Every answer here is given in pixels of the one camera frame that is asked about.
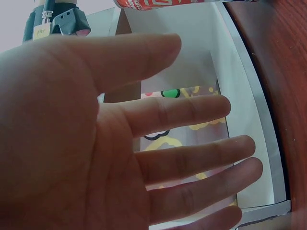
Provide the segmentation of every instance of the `palm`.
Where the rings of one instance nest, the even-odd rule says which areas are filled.
[[[93,158],[93,166],[100,173],[92,170],[88,199],[92,200],[93,206],[87,210],[90,222],[97,229],[100,229],[98,226],[108,230],[148,229],[150,200],[132,140],[129,124],[119,110],[110,109],[101,116]],[[99,197],[104,199],[97,203]],[[95,219],[95,213],[101,213],[104,218]]]
[[[202,181],[146,191],[150,184],[249,157],[255,148],[250,138],[238,137],[133,152],[135,138],[214,120],[230,110],[222,96],[148,98],[99,107],[99,93],[158,73],[179,50],[174,35],[102,41],[54,37],[1,57],[0,207],[5,215],[0,227],[145,230],[198,212],[257,180],[261,163],[249,159]],[[118,59],[126,60],[121,68]],[[204,196],[209,189],[214,192]],[[240,215],[230,207],[177,230],[227,230]]]

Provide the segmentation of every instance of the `yellow label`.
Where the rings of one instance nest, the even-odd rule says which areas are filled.
[[[34,27],[33,40],[37,40],[50,35],[51,23],[41,24]]]

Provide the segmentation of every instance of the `green dot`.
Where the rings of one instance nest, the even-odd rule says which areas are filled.
[[[163,97],[172,97],[176,98],[180,96],[180,90],[165,90],[161,91]]]

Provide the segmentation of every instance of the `cardboard box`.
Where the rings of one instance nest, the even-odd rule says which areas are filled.
[[[243,210],[240,225],[288,213],[291,202],[286,196],[270,111],[247,49],[224,5],[199,3],[152,11],[114,8],[109,35],[141,32],[179,34],[183,47],[178,59],[142,84],[106,94],[105,102],[134,100],[140,98],[141,92],[205,86],[218,80],[221,94],[232,104],[232,112],[227,117],[229,136],[253,137],[257,146],[255,157],[264,165],[261,179],[237,194],[238,206]],[[168,225],[182,225],[199,218],[194,215]]]

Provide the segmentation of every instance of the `finger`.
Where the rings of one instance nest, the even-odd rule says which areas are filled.
[[[249,158],[240,164],[204,180],[149,192],[151,224],[190,216],[257,181],[262,163]]]
[[[183,179],[250,157],[255,142],[248,136],[201,146],[179,147],[137,153],[146,185]]]
[[[146,98],[119,103],[134,137],[225,117],[230,102],[220,95]]]
[[[169,67],[181,49],[176,34],[129,34],[106,38],[50,36],[34,42],[56,60],[94,79],[98,93],[140,81]]]
[[[168,230],[229,230],[240,222],[241,218],[241,209],[229,206],[194,223]]]

